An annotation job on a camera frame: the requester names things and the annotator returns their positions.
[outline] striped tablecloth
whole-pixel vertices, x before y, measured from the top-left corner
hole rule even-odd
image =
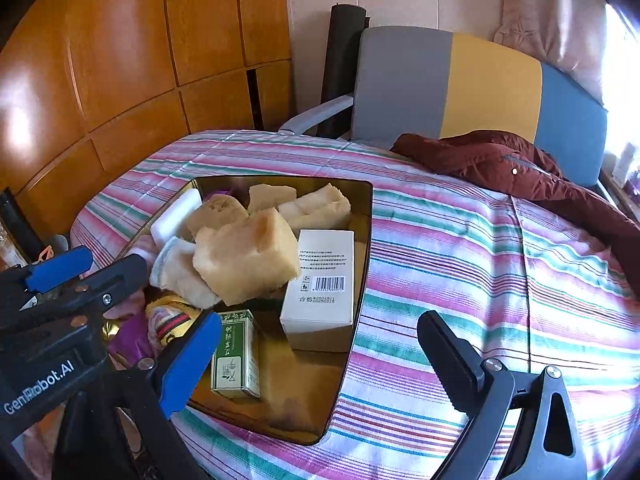
[[[418,345],[416,320],[427,308],[513,370],[560,367],[590,478],[611,467],[640,420],[640,303],[607,248],[529,202],[341,140],[205,132],[105,188],[78,215],[72,243],[87,245],[103,267],[185,181],[252,173],[372,182],[371,260],[346,378],[320,443],[287,444],[189,409],[174,416],[214,477],[432,476],[465,419]],[[495,477],[515,422],[508,418],[484,478]]]

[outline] chair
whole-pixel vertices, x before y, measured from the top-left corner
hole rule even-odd
[[[506,130],[553,155],[576,184],[598,185],[606,110],[555,68],[490,41],[431,28],[368,28],[354,93],[280,131],[303,134],[349,107],[354,142],[389,149],[405,132],[443,138]]]

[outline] curtain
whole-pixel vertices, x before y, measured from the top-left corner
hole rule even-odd
[[[604,0],[504,0],[494,41],[559,68],[602,103]]]

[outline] white plastic object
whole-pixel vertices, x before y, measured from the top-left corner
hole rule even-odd
[[[185,218],[202,205],[197,189],[188,189],[172,203],[160,218],[151,224],[151,236],[158,249],[162,249],[175,236]]]

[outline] wooden cabinet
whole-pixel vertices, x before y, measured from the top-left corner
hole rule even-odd
[[[276,130],[290,81],[286,0],[37,0],[0,52],[0,183],[40,235],[66,232],[175,139]]]

